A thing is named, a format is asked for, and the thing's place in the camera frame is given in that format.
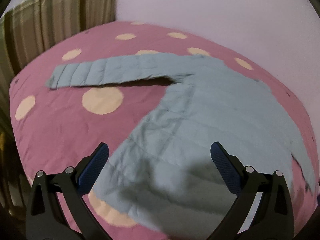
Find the pink polka dot bedspread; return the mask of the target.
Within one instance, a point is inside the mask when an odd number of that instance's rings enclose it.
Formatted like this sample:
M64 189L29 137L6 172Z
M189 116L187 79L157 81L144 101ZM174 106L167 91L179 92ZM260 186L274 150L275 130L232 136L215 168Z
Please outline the pink polka dot bedspread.
M27 176L33 178L38 170L58 173L75 166L101 142L108 144L111 157L172 84L169 78L159 77L98 87L51 89L48 80L56 67L159 53L213 57L245 77L263 81L279 103L289 108L289 115L306 135L319 192L315 137L310 118L295 94L257 64L217 43L165 27L130 22L103 24L76 34L45 51L13 79L9 90L11 123ZM148 229L111 207L99 213L92 194L93 190L85 201L114 239L189 239Z

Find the striped green brown pillow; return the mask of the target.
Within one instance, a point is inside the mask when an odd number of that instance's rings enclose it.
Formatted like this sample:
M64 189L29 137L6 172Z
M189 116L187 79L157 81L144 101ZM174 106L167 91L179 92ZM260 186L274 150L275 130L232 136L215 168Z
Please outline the striped green brown pillow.
M25 0L1 17L1 116L9 86L33 59L57 43L116 19L116 0Z

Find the light blue puffer jacket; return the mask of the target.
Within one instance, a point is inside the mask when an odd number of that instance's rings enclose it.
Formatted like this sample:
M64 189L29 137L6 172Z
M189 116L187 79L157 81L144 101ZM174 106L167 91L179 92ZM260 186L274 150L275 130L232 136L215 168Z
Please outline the light blue puffer jacket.
M244 165L283 172L299 230L316 206L316 171L306 135L263 81L213 57L159 53L61 65L48 87L159 77L172 84L112 153L93 188L99 213L111 207L169 236L208 237L236 199L210 157L218 141Z

